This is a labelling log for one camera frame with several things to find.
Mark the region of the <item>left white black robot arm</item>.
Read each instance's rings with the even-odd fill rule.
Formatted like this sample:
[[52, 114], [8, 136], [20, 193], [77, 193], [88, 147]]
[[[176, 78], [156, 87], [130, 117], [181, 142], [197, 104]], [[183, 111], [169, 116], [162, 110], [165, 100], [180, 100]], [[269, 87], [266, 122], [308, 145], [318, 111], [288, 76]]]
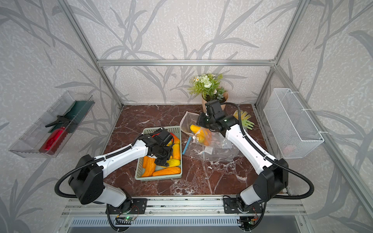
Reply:
[[120, 207], [130, 197], [120, 188], [104, 182], [117, 169], [145, 156], [155, 159], [158, 166], [167, 165], [172, 155], [174, 137], [161, 127], [150, 134], [139, 134], [135, 141], [113, 152], [80, 158], [76, 167], [55, 184], [54, 192], [63, 198], [78, 199], [83, 205], [103, 203]]

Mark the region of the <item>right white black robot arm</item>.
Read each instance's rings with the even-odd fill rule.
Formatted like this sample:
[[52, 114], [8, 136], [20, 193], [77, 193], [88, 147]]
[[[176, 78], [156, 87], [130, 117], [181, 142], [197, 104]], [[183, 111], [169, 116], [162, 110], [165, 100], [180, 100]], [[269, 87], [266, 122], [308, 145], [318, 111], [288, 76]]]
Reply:
[[[233, 143], [247, 158], [255, 169], [258, 177], [254, 183], [237, 195], [237, 202], [241, 209], [254, 203], [265, 203], [272, 198], [286, 200], [301, 200], [310, 197], [315, 190], [313, 182], [306, 176], [288, 167], [285, 159], [277, 160], [265, 151], [244, 130], [240, 119], [225, 112], [216, 115], [201, 113], [197, 124], [203, 128], [219, 132]], [[280, 195], [279, 192], [288, 186], [288, 176], [294, 175], [309, 186], [306, 193], [293, 196]]]

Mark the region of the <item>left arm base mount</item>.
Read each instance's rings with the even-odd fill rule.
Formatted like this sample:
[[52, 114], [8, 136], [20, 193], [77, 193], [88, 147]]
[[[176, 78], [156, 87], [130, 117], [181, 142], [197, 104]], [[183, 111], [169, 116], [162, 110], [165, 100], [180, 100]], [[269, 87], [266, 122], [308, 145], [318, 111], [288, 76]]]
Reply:
[[106, 214], [131, 214], [131, 215], [142, 215], [145, 214], [147, 207], [147, 198], [133, 198], [126, 200], [119, 207], [113, 207], [109, 205], [106, 209]]

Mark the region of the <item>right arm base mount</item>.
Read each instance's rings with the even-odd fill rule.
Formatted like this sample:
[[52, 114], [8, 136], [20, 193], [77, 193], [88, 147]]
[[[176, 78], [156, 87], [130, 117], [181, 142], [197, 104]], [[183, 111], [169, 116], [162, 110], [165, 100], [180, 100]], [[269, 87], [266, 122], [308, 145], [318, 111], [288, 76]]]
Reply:
[[225, 214], [261, 214], [263, 212], [264, 204], [254, 202], [247, 205], [241, 198], [233, 198], [223, 195], [223, 207]]

